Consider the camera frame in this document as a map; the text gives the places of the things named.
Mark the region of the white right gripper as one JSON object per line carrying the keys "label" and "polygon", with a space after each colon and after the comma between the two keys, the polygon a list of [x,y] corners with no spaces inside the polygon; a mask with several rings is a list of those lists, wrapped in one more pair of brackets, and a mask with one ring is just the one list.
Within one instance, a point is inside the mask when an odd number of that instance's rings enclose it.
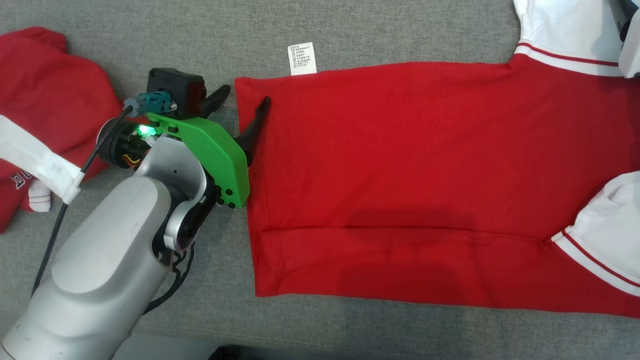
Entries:
{"label": "white right gripper", "polygon": [[626,79],[640,73],[640,21],[632,20],[631,0],[610,0],[609,6],[622,48],[618,68]]}

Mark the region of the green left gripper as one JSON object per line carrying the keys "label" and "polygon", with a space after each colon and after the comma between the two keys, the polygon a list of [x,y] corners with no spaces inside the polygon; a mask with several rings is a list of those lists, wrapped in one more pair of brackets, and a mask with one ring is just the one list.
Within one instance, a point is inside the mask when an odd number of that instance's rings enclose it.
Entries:
{"label": "green left gripper", "polygon": [[146,118],[155,123],[160,133],[176,137],[186,145],[220,187],[221,198],[226,205],[242,208],[250,194],[249,167],[253,164],[255,148],[272,100],[265,96],[254,110],[253,120],[233,139],[219,123],[205,119],[222,107],[231,89],[225,84],[204,97],[200,104],[201,117],[176,120],[147,112]]}

